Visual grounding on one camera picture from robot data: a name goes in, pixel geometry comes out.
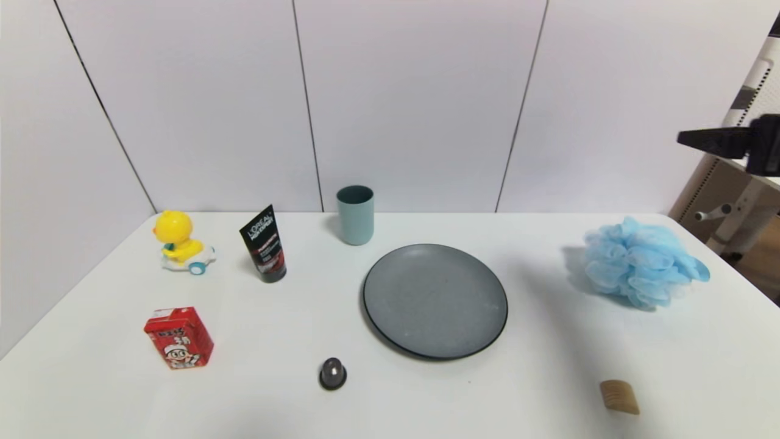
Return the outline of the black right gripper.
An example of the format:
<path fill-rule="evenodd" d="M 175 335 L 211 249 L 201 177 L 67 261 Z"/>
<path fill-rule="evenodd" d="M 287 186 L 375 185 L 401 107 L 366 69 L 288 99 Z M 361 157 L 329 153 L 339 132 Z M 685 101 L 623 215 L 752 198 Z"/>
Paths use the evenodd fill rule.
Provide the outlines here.
<path fill-rule="evenodd" d="M 779 177 L 779 114 L 764 114 L 748 127 L 721 127 L 678 133 L 677 143 L 723 159 L 742 159 L 746 172 Z"/>

